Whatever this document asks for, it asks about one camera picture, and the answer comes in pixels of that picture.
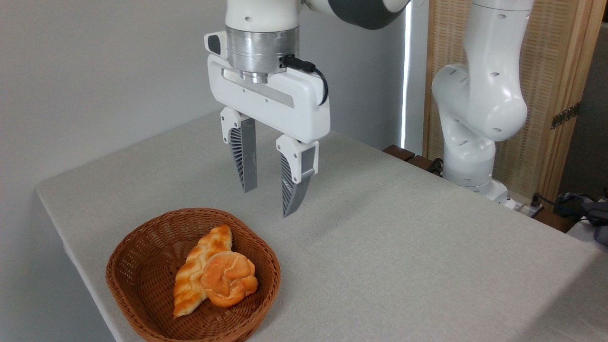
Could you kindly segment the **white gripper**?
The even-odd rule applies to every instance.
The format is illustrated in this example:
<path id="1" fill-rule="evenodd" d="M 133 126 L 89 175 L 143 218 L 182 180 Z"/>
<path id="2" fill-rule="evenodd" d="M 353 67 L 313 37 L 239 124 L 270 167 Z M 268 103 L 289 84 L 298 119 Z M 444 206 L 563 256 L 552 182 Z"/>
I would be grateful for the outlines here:
<path id="1" fill-rule="evenodd" d="M 216 55 L 208 57 L 207 67 L 211 92 L 227 106 L 220 113 L 222 138 L 230 147 L 244 192 L 257 188 L 256 120 L 284 133 L 276 140 L 276 149 L 281 156 L 283 217 L 289 216 L 298 210 L 311 177 L 318 173 L 316 140 L 330 132 L 330 102 L 319 105 L 321 78 L 288 68 L 268 76 L 267 84 L 254 84 Z"/>

